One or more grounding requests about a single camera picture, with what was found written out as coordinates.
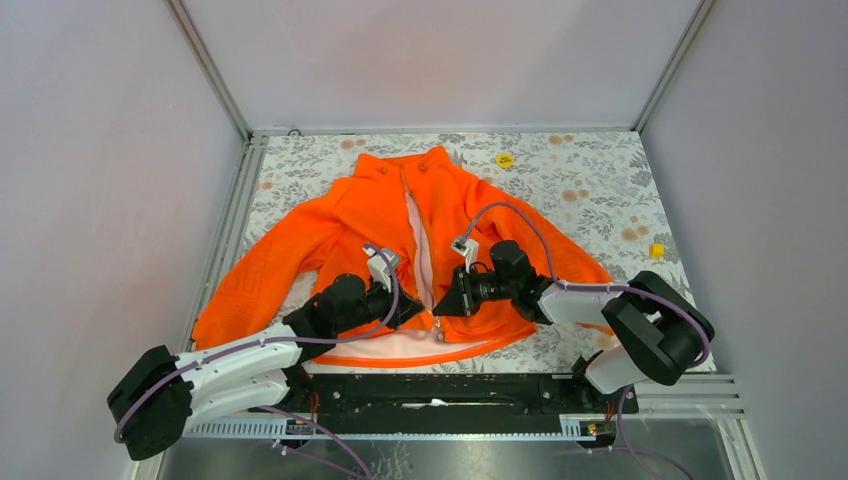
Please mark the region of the orange zip jacket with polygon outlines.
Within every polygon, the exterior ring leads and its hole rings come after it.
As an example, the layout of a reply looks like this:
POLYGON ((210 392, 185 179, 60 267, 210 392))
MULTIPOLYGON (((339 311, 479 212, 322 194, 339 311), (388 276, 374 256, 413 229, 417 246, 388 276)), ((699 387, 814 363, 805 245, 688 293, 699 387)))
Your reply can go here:
POLYGON ((494 243, 513 240, 542 274, 577 283, 610 281, 599 263, 538 211, 454 165, 445 148, 397 158, 361 154, 352 175, 294 207, 239 260, 196 321, 193 342, 203 350, 265 329, 302 273, 316 273, 316 291, 341 274, 366 277, 366 243, 399 256, 401 286, 425 309, 399 331, 353 329, 321 363, 423 367, 484 355, 535 334, 535 324, 505 301, 487 303, 467 318, 433 314, 462 262, 451 243, 464 232, 479 243, 482 261, 489 260, 494 243))

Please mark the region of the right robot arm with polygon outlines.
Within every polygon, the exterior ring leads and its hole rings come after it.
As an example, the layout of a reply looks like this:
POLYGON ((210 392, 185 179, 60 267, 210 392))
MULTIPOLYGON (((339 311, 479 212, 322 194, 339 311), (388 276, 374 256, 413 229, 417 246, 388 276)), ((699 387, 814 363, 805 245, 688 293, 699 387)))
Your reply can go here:
POLYGON ((490 265, 476 269, 479 245, 458 238, 453 250, 463 258, 447 293, 435 305, 437 316, 470 317, 487 302, 506 301, 520 318, 542 325, 587 324, 612 330, 619 344, 575 366, 575 402, 597 412, 628 385, 651 380, 672 386, 707 359, 715 337, 711 323, 652 271, 627 284, 565 283, 536 271, 513 240, 495 243, 490 265))

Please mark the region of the floral patterned table mat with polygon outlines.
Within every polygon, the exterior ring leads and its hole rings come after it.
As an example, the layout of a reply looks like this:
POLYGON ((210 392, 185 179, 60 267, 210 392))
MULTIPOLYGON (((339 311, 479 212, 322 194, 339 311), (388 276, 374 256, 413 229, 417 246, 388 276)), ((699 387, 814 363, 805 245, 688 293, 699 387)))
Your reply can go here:
POLYGON ((294 206, 350 175, 359 155, 398 157, 441 145, 452 161, 522 199, 592 255, 616 282, 642 270, 691 293, 640 137, 595 133, 264 135, 252 160, 254 193, 239 248, 248 250, 294 206), (500 168, 495 157, 515 163, 500 168), (661 243, 663 258, 649 247, 661 243))

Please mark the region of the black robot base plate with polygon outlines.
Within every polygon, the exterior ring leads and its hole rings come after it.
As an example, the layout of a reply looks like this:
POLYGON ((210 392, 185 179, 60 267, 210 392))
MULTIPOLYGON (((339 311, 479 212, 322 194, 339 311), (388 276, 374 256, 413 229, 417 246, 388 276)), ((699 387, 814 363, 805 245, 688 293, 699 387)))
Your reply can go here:
POLYGON ((277 408, 324 415, 398 414, 405 411, 558 414, 614 419, 634 414, 633 392, 602 394, 570 374, 315 374, 291 388, 277 408))

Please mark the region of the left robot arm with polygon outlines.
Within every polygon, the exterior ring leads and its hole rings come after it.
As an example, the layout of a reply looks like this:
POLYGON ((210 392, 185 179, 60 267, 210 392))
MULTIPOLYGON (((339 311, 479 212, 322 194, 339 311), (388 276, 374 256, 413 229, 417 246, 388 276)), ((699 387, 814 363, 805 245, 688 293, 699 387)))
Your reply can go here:
POLYGON ((192 428, 260 406, 296 411, 309 401, 302 363, 360 326, 395 330, 423 304, 391 284, 344 274, 268 328, 205 350, 147 350, 107 397, 114 439, 131 459, 153 457, 192 428))

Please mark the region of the small yellow cube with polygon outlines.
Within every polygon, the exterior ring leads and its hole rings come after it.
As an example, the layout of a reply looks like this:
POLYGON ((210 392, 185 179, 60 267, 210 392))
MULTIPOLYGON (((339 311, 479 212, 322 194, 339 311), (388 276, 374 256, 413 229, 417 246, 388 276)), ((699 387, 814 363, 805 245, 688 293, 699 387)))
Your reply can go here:
POLYGON ((666 247, 661 243, 653 243, 649 247, 649 255, 651 258, 660 259, 666 254, 666 247))

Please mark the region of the aluminium frame post left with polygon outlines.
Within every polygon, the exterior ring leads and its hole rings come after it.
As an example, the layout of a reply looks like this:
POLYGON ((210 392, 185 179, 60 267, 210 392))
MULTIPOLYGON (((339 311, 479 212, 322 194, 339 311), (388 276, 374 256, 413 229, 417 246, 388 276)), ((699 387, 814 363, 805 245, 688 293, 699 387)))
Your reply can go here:
POLYGON ((189 50, 198 62, 212 93, 221 105, 228 121, 235 129, 239 138, 243 142, 249 143, 253 136, 252 129, 248 125, 221 70, 204 41, 203 35, 194 21, 188 5, 183 0, 165 0, 164 4, 170 11, 189 50))

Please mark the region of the aluminium frame post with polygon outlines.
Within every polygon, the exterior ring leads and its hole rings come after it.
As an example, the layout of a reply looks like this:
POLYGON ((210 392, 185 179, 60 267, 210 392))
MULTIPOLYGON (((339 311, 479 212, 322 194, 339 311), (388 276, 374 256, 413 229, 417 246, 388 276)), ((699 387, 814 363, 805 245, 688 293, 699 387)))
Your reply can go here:
POLYGON ((716 0, 700 0, 686 27, 665 63, 655 85, 651 89, 647 100, 642 106, 639 114, 631 124, 630 130, 642 134, 648 126, 651 118, 658 108, 663 96, 672 83, 677 71, 686 58, 689 50, 696 42, 703 26, 709 19, 717 4, 716 0))
POLYGON ((204 41, 203 35, 194 21, 188 5, 183 0, 165 0, 164 4, 170 11, 189 50, 198 62, 212 93, 221 105, 228 121, 235 129, 239 138, 243 142, 249 143, 253 136, 252 129, 248 125, 221 70, 204 41))

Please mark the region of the aluminium frame post right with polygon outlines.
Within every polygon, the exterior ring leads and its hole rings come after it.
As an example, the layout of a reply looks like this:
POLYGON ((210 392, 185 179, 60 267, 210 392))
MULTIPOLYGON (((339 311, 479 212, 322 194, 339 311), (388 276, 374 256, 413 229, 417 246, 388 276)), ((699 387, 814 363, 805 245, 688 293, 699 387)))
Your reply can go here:
POLYGON ((651 118, 658 108, 663 96, 672 83, 677 71, 686 58, 689 50, 696 42, 703 26, 709 19, 717 4, 716 0, 700 0, 686 27, 665 63, 655 85, 651 89, 647 100, 642 106, 639 114, 631 124, 630 130, 642 134, 648 126, 651 118))

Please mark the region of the yellow round sticker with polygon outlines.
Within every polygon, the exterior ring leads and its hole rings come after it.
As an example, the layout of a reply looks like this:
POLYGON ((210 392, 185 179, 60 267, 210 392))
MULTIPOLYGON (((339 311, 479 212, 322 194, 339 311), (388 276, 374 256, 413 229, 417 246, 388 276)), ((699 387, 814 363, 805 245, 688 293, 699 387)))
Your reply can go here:
POLYGON ((504 152, 495 157, 495 162, 500 168, 509 169, 514 165, 515 159, 512 154, 504 152))

